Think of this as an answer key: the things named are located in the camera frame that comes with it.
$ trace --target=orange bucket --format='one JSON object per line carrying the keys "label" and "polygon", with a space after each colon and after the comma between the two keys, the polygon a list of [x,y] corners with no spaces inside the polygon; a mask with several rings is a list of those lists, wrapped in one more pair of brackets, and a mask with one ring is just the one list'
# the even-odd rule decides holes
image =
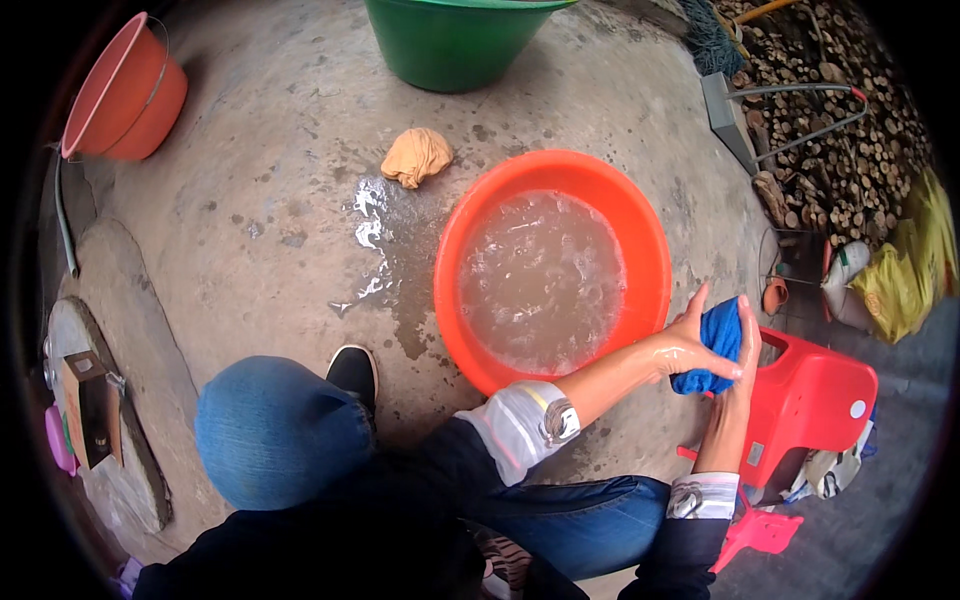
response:
{"label": "orange bucket", "polygon": [[60,153],[139,160],[173,128],[186,98],[186,75],[147,29],[132,18],[90,69],[63,131]]}
{"label": "orange bucket", "polygon": [[584,364],[661,330],[666,319],[670,252],[656,212],[634,183],[606,162],[569,150],[511,158],[477,180],[453,211],[437,250],[433,279],[444,343],[457,367],[487,396],[519,379],[556,378],[516,371],[491,356],[470,330],[460,301],[461,265],[476,228],[498,204],[539,189],[557,190],[596,208],[610,223],[623,252],[623,307],[607,342]]}

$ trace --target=black shoe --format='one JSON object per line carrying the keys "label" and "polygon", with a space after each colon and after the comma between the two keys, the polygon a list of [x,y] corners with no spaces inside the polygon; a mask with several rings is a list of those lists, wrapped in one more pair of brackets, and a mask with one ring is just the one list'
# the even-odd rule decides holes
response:
{"label": "black shoe", "polygon": [[372,352],[355,344],[342,346],[333,353],[326,380],[355,397],[373,415],[380,381]]}

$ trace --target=firewood pile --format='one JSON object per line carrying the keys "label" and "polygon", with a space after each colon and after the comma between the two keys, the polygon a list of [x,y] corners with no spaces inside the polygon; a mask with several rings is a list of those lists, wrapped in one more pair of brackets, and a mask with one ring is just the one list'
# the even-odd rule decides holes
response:
{"label": "firewood pile", "polygon": [[[715,6],[726,17],[755,7],[733,0]],[[733,78],[736,87],[851,84],[869,101],[859,121],[761,163],[754,183],[774,222],[819,231],[833,246],[860,239],[879,248],[897,226],[900,203],[931,154],[892,57],[852,3],[805,0],[742,27],[751,58]],[[863,108],[843,91],[754,94],[744,100],[758,155]]]}

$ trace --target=crumpled towel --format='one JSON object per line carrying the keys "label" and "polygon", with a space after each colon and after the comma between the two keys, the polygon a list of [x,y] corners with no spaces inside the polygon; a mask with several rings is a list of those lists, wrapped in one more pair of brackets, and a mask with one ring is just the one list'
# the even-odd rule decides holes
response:
{"label": "crumpled towel", "polygon": [[394,141],[380,165],[383,177],[399,180],[413,189],[428,175],[440,173],[453,160],[453,150],[439,133],[419,127],[407,130]]}
{"label": "crumpled towel", "polygon": [[[736,296],[721,302],[704,313],[700,321],[700,341],[720,356],[736,362],[740,357],[740,315],[736,312]],[[670,375],[670,385],[677,394],[726,391],[733,382],[706,369],[694,369]]]}

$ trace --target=blue jeans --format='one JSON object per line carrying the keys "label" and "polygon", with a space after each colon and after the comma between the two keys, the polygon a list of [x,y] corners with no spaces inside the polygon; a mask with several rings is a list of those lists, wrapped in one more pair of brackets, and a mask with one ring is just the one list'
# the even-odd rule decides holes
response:
{"label": "blue jeans", "polygon": [[[198,400],[197,448],[238,510],[279,510],[313,497],[374,453],[367,410],[306,367],[254,356],[226,368]],[[670,488],[636,475],[566,486],[515,486],[463,515],[549,561],[570,580],[638,564]]]}

